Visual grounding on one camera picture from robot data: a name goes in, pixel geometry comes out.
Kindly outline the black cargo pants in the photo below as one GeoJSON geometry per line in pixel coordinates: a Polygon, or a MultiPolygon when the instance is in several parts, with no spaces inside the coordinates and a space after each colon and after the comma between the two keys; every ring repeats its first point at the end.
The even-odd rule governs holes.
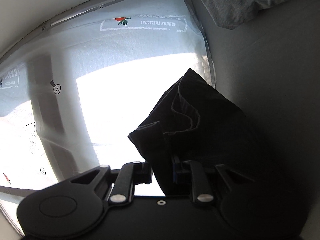
{"type": "Polygon", "coordinates": [[[189,69],[159,99],[148,117],[129,134],[153,169],[168,197],[184,195],[177,177],[183,161],[201,163],[206,171],[224,164],[243,175],[237,192],[266,197],[265,135],[244,112],[189,69]]]}

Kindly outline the translucent printed storage bag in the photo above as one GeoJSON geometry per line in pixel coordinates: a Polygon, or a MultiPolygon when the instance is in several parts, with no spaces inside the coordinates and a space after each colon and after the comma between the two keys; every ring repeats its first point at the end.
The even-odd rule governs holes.
{"type": "Polygon", "coordinates": [[[191,0],[98,0],[27,36],[1,60],[1,214],[101,164],[140,160],[128,139],[188,69],[215,85],[191,0]]]}

